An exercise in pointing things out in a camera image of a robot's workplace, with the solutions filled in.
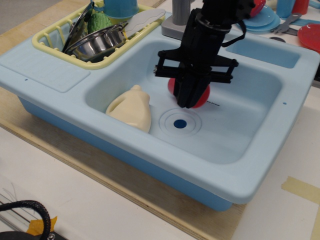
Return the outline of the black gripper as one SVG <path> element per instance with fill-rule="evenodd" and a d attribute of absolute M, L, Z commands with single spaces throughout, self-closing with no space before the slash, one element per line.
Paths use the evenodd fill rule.
<path fill-rule="evenodd" d="M 158 52 L 154 74 L 175 78 L 173 95 L 181 108 L 193 107 L 211 82 L 231 82 L 238 62 L 218 55 L 230 29 L 211 25 L 196 8 L 191 11 L 180 47 Z"/>

